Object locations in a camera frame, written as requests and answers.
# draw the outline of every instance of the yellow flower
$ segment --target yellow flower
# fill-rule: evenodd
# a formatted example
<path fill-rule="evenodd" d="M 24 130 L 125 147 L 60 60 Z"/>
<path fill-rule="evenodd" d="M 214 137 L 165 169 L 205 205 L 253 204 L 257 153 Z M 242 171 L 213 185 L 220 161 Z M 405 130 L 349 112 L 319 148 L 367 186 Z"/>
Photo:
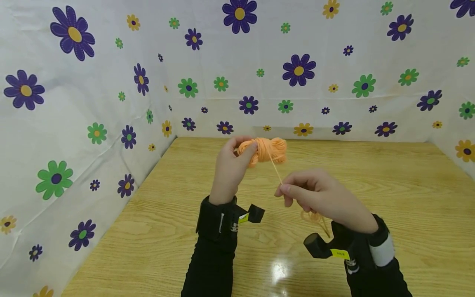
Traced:
<path fill-rule="evenodd" d="M 11 230 L 17 226 L 15 225 L 16 221 L 17 219 L 13 216 L 4 217 L 1 219 L 1 231 L 5 234 L 10 233 Z"/>
<path fill-rule="evenodd" d="M 457 150 L 457 157 L 462 158 L 464 162 L 475 162 L 475 144 L 472 144 L 470 140 L 459 141 L 455 149 Z"/>
<path fill-rule="evenodd" d="M 338 91 L 338 85 L 331 85 L 331 86 L 328 87 L 328 90 L 331 93 L 335 93 L 336 91 Z"/>
<path fill-rule="evenodd" d="M 442 122 L 441 122 L 441 121 L 435 121 L 435 122 L 432 124 L 432 128 L 436 128 L 436 129 L 442 128 Z"/>
<path fill-rule="evenodd" d="M 129 24 L 129 28 L 132 29 L 132 31 L 138 31 L 140 29 L 139 19 L 136 18 L 134 14 L 127 15 L 127 23 Z"/>
<path fill-rule="evenodd" d="M 328 4 L 323 6 L 323 15 L 326 18 L 333 19 L 335 14 L 338 14 L 338 8 L 340 7 L 339 3 L 336 3 L 336 0 L 328 0 Z"/>
<path fill-rule="evenodd" d="M 48 291 L 48 286 L 44 286 L 39 294 L 35 293 L 33 294 L 33 297 L 53 297 L 53 293 L 55 291 L 53 289 Z"/>
<path fill-rule="evenodd" d="M 165 135 L 166 137 L 169 137 L 170 134 L 171 134 L 171 123 L 169 121 L 165 121 L 162 125 L 161 125 L 161 131 L 163 132 L 163 135 Z"/>
<path fill-rule="evenodd" d="M 294 130 L 294 134 L 297 134 L 297 136 L 307 136 L 313 133 L 313 127 L 310 126 L 310 123 L 306 123 L 305 125 L 300 123 L 298 127 L 294 127 Z"/>

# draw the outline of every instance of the floral backdrop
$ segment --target floral backdrop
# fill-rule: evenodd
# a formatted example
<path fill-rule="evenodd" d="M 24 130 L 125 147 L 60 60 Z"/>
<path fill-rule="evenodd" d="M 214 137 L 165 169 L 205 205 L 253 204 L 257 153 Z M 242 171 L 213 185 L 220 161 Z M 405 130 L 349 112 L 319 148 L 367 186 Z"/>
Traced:
<path fill-rule="evenodd" d="M 472 0 L 0 5 L 0 296 L 59 296 L 175 135 L 429 141 L 475 177 Z"/>

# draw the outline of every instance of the table surface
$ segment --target table surface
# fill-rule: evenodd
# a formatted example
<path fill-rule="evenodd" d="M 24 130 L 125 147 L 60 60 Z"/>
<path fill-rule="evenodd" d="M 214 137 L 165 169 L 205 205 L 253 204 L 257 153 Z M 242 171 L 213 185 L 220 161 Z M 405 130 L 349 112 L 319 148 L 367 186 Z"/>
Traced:
<path fill-rule="evenodd" d="M 225 139 L 178 138 L 64 291 L 78 296 L 179 296 L 201 200 Z M 322 167 L 384 218 L 414 296 L 473 296 L 475 183 L 432 144 L 288 141 L 292 171 Z M 350 296 L 341 259 L 313 259 L 302 244 L 323 233 L 273 196 L 271 163 L 249 169 L 238 205 L 264 208 L 239 228 L 233 296 Z"/>

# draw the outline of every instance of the yellow label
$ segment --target yellow label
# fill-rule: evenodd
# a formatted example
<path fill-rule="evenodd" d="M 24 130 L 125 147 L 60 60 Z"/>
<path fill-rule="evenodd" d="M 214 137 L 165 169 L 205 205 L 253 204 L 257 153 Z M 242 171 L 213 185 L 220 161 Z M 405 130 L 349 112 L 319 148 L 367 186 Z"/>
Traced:
<path fill-rule="evenodd" d="M 243 214 L 242 216 L 239 217 L 239 220 L 237 221 L 239 224 L 247 222 L 247 219 L 249 218 L 249 212 L 246 214 Z"/>
<path fill-rule="evenodd" d="M 334 257 L 350 260 L 350 255 L 343 249 L 331 249 Z"/>

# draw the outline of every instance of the hand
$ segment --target hand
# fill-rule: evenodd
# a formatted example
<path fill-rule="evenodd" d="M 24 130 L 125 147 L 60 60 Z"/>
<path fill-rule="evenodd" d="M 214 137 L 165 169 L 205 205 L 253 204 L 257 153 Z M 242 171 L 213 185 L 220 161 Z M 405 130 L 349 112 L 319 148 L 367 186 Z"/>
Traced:
<path fill-rule="evenodd" d="M 376 220 L 363 203 L 322 169 L 289 174 L 274 195 L 283 195 L 286 207 L 297 200 L 304 211 L 318 212 L 353 231 L 371 234 L 378 230 Z"/>
<path fill-rule="evenodd" d="M 244 141 L 251 140 L 250 136 L 239 136 L 229 139 L 221 148 L 216 158 L 213 186 L 209 194 L 209 202 L 214 205 L 226 204 L 233 200 L 238 192 L 238 186 L 244 178 L 247 165 L 257 150 L 254 142 L 238 156 L 234 150 Z"/>

